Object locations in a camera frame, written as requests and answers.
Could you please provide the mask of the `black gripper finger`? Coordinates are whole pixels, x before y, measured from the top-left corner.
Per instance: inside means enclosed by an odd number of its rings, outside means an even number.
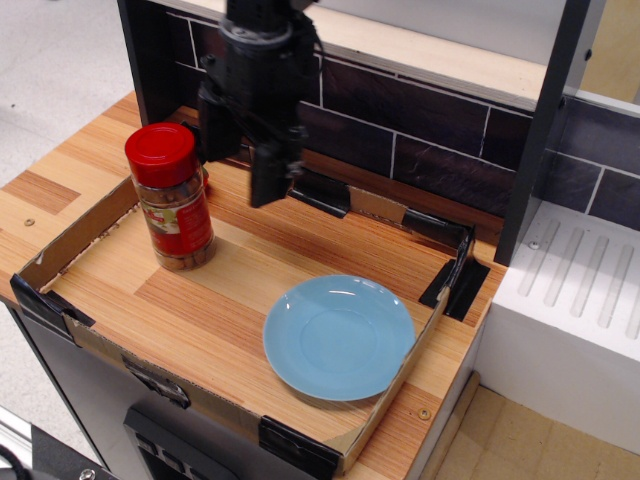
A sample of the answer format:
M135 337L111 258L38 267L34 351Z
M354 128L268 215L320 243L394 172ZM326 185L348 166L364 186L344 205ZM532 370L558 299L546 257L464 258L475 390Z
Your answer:
M198 155L202 163L223 160L239 153L242 131L222 98L209 92L199 92L198 114Z
M259 140L254 149L250 179L250 205L260 208L284 199L301 174L305 127L291 127L282 136Z

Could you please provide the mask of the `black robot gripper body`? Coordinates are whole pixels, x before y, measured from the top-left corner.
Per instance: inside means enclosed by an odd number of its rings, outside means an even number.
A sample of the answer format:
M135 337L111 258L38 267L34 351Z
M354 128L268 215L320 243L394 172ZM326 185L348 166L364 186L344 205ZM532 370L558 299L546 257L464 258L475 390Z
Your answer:
M297 108L319 74L311 22L286 22L272 31L223 22L219 34L224 55L203 56L206 71L199 92L222 98L254 146L270 135L303 127Z

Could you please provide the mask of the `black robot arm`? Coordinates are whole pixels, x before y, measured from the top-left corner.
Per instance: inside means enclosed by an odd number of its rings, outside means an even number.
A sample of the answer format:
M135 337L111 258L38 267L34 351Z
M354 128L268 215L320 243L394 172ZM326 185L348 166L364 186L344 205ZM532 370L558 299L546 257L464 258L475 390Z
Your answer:
M220 56L206 55L198 91L199 157L235 155L254 147L250 204L287 196L301 172L307 132L298 106L320 73L320 47L306 1L229 1L219 23Z

